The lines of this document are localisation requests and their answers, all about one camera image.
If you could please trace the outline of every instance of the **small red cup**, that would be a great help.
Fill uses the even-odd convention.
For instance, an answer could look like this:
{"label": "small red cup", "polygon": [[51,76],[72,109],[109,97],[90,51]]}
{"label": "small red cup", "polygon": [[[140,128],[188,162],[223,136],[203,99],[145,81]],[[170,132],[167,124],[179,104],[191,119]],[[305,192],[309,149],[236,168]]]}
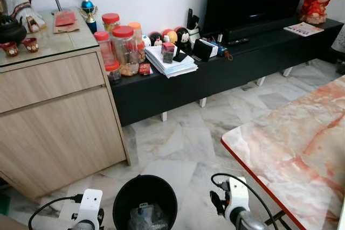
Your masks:
{"label": "small red cup", "polygon": [[14,41],[1,44],[0,47],[4,50],[7,56],[14,57],[18,55],[17,44]]}
{"label": "small red cup", "polygon": [[22,40],[22,44],[26,47],[29,52],[38,51],[38,43],[36,38],[26,38]]}

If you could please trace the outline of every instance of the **trophy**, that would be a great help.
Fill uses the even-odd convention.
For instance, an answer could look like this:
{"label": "trophy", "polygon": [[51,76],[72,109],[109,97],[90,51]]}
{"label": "trophy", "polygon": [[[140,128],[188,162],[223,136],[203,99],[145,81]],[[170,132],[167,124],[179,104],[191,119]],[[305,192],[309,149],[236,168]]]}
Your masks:
{"label": "trophy", "polygon": [[92,33],[97,32],[97,23],[95,16],[97,15],[98,8],[94,6],[90,0],[83,0],[81,2],[81,8],[79,8],[81,16],[84,17],[87,26]]}

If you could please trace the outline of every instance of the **cabinet door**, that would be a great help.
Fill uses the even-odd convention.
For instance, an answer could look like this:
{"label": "cabinet door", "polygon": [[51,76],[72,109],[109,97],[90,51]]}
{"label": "cabinet door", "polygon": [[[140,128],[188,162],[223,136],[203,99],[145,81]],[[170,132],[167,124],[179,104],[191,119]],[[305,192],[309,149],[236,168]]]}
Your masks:
{"label": "cabinet door", "polygon": [[40,197],[126,159],[107,89],[0,117],[0,171]]}

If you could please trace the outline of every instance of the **black trash bin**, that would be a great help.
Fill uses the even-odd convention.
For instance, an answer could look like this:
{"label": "black trash bin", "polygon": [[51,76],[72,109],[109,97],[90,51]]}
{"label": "black trash bin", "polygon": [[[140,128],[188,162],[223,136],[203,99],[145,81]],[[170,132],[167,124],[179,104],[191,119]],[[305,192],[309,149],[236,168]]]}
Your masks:
{"label": "black trash bin", "polygon": [[116,229],[127,230],[130,210],[143,203],[157,203],[169,217],[169,229],[173,227],[177,215],[177,199],[173,188],[160,177],[139,175],[127,182],[116,196],[113,206]]}

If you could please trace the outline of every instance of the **blue trophy ball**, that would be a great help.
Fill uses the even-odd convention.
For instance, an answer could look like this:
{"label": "blue trophy ball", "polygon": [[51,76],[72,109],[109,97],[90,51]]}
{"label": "blue trophy ball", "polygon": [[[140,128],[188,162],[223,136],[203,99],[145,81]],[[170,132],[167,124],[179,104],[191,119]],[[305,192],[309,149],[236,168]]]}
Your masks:
{"label": "blue trophy ball", "polygon": [[94,5],[92,4],[91,1],[83,1],[83,2],[81,2],[81,8],[86,13],[92,13],[95,7],[94,7]]}

